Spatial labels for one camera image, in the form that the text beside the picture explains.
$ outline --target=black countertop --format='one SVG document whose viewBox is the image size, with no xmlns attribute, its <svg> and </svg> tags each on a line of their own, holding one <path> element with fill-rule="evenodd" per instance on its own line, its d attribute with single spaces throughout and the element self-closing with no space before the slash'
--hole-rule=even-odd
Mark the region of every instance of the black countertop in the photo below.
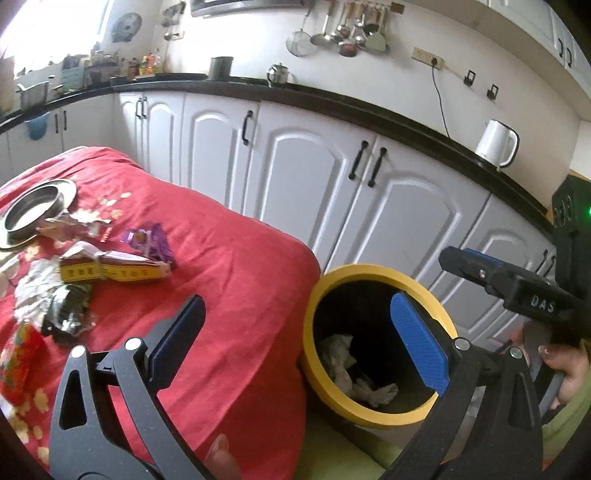
<svg viewBox="0 0 591 480">
<path fill-rule="evenodd" d="M 64 95 L 25 113 L 13 112 L 0 123 L 0 134 L 50 110 L 113 92 L 177 90 L 254 102 L 280 103 L 366 128 L 435 158 L 499 197 L 552 240 L 552 225 L 544 217 L 546 208 L 539 201 L 503 172 L 497 172 L 495 167 L 473 151 L 426 125 L 371 103 L 325 90 L 291 84 L 269 88 L 266 80 L 234 77 L 230 82 L 210 82 L 205 77 L 202 74 L 162 74 L 125 85 L 99 85 L 79 93 Z"/>
</svg>

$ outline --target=power outlet strip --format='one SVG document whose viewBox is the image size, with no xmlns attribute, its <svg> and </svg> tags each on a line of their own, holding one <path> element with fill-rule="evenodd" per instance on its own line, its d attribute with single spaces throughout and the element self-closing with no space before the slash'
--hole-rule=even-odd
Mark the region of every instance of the power outlet strip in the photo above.
<svg viewBox="0 0 591 480">
<path fill-rule="evenodd" d="M 434 54 L 428 52 L 427 50 L 422 50 L 417 47 L 414 47 L 413 55 L 411 57 L 414 60 L 421 61 L 429 66 L 433 65 L 433 63 L 432 63 L 433 59 L 437 59 L 437 64 L 435 65 L 435 68 L 437 70 L 441 70 L 443 68 L 444 63 L 445 63 L 443 58 L 441 58 L 437 55 L 434 55 Z"/>
</svg>

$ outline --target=hand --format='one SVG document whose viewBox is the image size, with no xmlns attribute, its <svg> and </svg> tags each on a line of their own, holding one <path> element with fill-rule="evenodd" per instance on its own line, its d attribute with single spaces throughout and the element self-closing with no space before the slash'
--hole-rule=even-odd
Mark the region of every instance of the hand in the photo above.
<svg viewBox="0 0 591 480">
<path fill-rule="evenodd" d="M 589 357 L 584 348 L 569 345 L 547 345 L 539 348 L 540 356 L 552 370 L 562 370 L 566 377 L 558 391 L 558 403 L 566 405 L 583 386 L 589 370 Z"/>
<path fill-rule="evenodd" d="M 242 474 L 236 459 L 230 454 L 228 437 L 221 434 L 213 442 L 204 461 L 207 469 L 217 480 L 241 480 Z"/>
</svg>

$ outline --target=yellow ring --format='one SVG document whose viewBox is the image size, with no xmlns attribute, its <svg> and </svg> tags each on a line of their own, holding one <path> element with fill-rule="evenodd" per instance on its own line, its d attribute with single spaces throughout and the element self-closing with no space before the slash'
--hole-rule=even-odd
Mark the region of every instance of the yellow ring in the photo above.
<svg viewBox="0 0 591 480">
<path fill-rule="evenodd" d="M 452 338 L 457 337 L 456 328 L 439 301 L 420 283 L 410 277 L 378 265 L 346 265 L 324 275 L 312 290 L 304 318 L 303 369 L 308 382 L 320 399 L 342 417 L 365 427 L 390 428 L 408 425 L 425 419 L 437 399 L 434 394 L 419 408 L 406 413 L 382 413 L 366 408 L 351 400 L 332 382 L 314 344 L 313 323 L 316 308 L 324 296 L 338 286 L 356 280 L 374 280 L 406 291 L 415 298 L 445 328 Z"/>
</svg>

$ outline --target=yellow and red package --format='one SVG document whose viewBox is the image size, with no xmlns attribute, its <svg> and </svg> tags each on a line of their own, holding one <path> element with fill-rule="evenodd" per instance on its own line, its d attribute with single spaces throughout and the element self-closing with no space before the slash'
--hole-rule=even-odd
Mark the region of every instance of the yellow and red package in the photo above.
<svg viewBox="0 0 591 480">
<path fill-rule="evenodd" d="M 42 344 L 43 337 L 35 327 L 21 323 L 0 355 L 0 395 L 14 406 L 25 399 L 27 375 Z"/>
</svg>

